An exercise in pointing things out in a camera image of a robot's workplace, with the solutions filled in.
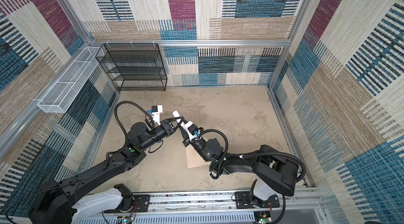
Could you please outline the pink envelope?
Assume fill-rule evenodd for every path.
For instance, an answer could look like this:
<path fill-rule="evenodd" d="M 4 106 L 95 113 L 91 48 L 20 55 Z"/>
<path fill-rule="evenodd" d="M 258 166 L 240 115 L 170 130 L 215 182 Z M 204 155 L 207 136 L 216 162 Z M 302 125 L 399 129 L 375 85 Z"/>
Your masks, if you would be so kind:
<path fill-rule="evenodd" d="M 197 151 L 191 145 L 187 146 L 185 148 L 185 151 L 186 151 L 186 160 L 188 169 L 206 166 L 210 164 L 210 162 L 204 161 L 204 159 L 197 153 Z"/>

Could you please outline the white glue stick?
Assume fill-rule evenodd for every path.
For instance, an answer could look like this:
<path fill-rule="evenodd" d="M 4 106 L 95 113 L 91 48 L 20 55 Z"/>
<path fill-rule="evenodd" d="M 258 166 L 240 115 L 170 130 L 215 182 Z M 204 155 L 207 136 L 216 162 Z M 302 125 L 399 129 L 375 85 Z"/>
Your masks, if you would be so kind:
<path fill-rule="evenodd" d="M 180 122 L 182 120 L 182 117 L 180 116 L 178 111 L 173 112 L 173 117 L 177 120 L 177 122 Z"/>

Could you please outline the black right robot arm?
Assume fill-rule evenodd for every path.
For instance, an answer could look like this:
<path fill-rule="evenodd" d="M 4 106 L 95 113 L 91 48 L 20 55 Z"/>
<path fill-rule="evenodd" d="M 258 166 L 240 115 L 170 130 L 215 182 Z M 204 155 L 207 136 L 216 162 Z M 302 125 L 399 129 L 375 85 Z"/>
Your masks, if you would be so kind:
<path fill-rule="evenodd" d="M 203 130 L 189 122 L 182 123 L 181 133 L 184 146 L 191 145 L 205 162 L 210 163 L 212 179 L 236 172 L 258 176 L 244 200 L 255 208 L 267 207 L 268 199 L 275 194 L 293 196 L 296 183 L 306 175 L 305 164 L 299 158 L 268 145 L 246 154 L 230 154 L 227 137 L 221 131 Z"/>

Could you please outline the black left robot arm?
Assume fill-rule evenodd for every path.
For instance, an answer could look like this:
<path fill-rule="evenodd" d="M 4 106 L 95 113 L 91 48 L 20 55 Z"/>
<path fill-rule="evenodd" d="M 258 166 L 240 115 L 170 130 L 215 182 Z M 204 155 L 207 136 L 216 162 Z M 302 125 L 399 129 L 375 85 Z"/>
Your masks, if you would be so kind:
<path fill-rule="evenodd" d="M 145 151 L 183 127 L 183 117 L 165 119 L 153 129 L 143 122 L 135 123 L 126 134 L 123 147 L 109 152 L 105 161 L 73 177 L 44 183 L 36 195 L 29 213 L 34 224 L 74 224 L 105 210 L 131 210 L 133 194 L 123 184 L 91 195 L 90 192 L 136 167 L 145 157 Z"/>

